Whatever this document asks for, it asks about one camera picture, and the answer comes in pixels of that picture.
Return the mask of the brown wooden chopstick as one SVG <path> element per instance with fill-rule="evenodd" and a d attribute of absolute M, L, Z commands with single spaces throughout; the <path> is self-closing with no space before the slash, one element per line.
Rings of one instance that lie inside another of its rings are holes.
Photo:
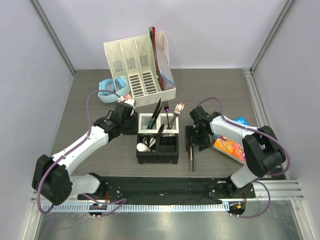
<path fill-rule="evenodd" d="M 189 149 L 189 160 L 190 161 L 194 160 L 194 145 L 193 144 L 190 146 L 190 149 Z"/>

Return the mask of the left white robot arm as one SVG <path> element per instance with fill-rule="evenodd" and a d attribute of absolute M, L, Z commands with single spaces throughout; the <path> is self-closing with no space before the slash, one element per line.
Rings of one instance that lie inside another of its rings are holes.
<path fill-rule="evenodd" d="M 38 158 L 32 179 L 37 197 L 44 197 L 54 206 L 68 197 L 88 194 L 100 200 L 107 188 L 99 175 L 88 173 L 73 176 L 74 170 L 92 153 L 120 135 L 138 133 L 136 101 L 132 98 L 119 102 L 109 117 L 97 119 L 81 138 L 53 156 Z"/>

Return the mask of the teal handled black knife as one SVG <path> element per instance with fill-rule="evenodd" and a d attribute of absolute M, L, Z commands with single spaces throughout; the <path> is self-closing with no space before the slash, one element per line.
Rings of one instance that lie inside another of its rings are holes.
<path fill-rule="evenodd" d="M 157 121 L 157 120 L 156 120 L 154 117 L 152 117 L 152 118 L 150 119 L 150 121 L 149 121 L 146 129 L 147 129 L 147 130 L 151 130 L 151 129 L 153 128 L 153 126 L 154 126 L 154 124 L 155 124 L 156 121 Z"/>

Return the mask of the purple metallic spoon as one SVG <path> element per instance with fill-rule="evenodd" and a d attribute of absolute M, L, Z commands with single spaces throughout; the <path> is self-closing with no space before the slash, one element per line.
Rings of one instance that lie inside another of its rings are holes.
<path fill-rule="evenodd" d="M 157 132 L 157 135 L 162 134 L 163 131 L 164 131 L 164 129 L 165 129 L 165 124 L 163 123 L 163 124 L 161 124 L 161 126 L 160 126 L 160 128 L 159 128 L 159 130 L 158 130 L 158 132 Z"/>

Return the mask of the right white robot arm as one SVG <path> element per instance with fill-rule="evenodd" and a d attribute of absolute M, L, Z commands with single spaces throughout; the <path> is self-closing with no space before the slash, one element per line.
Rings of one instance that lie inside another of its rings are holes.
<path fill-rule="evenodd" d="M 273 171 L 290 157 L 269 126 L 240 124 L 220 112 L 207 113 L 200 105 L 189 113 L 193 125 L 185 127 L 186 147 L 199 151 L 212 147 L 213 135 L 222 135 L 243 147 L 246 163 L 226 178 L 226 193 L 233 198 L 253 181 Z"/>

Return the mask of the black plastic knife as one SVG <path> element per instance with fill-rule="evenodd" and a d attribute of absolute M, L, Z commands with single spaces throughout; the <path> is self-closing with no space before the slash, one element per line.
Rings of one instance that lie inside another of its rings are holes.
<path fill-rule="evenodd" d="M 160 110 L 161 110 L 161 103 L 162 103 L 162 100 L 160 98 L 151 118 L 155 118 L 157 120 L 158 114 L 160 113 Z"/>

